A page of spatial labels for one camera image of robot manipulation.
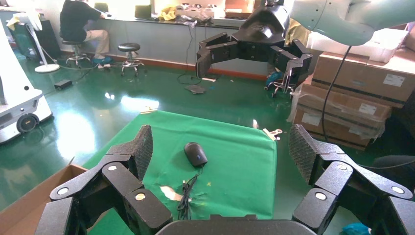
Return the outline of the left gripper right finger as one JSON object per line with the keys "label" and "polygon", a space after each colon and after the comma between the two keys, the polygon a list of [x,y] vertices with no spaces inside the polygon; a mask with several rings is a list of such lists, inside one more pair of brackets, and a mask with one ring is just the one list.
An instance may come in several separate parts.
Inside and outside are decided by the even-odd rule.
{"label": "left gripper right finger", "polygon": [[383,167],[362,166],[339,146],[314,139],[294,124],[289,153],[311,186],[292,219],[321,235],[339,207],[352,212],[373,235],[415,232],[415,163],[387,156]]}

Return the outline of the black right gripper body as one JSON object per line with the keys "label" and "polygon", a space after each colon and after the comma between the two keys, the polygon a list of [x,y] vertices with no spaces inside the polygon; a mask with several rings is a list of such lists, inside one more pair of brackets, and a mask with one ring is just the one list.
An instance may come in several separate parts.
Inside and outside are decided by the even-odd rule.
{"label": "black right gripper body", "polygon": [[257,8],[231,36],[237,42],[237,58],[271,62],[275,55],[272,47],[284,46],[289,19],[282,5]]}

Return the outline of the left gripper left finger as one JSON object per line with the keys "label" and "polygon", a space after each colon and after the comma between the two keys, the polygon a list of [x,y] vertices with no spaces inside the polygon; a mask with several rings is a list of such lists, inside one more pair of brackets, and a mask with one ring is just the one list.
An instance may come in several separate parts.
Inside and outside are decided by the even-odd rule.
{"label": "left gripper left finger", "polygon": [[143,125],[131,141],[110,147],[95,167],[53,189],[35,233],[85,235],[114,209],[134,234],[156,234],[172,222],[172,213],[143,183],[152,155],[152,130]]}

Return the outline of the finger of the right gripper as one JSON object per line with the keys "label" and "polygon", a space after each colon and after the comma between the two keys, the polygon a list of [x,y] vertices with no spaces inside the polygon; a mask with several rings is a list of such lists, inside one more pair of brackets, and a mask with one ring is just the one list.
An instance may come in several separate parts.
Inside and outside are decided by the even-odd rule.
{"label": "finger of the right gripper", "polygon": [[289,45],[283,48],[271,47],[271,62],[280,72],[283,73],[285,82],[288,85],[295,85],[310,68],[313,55],[306,46],[299,40],[293,39]]}
{"label": "finger of the right gripper", "polygon": [[223,32],[199,42],[196,53],[195,71],[197,78],[203,78],[212,64],[236,59],[238,42]]}

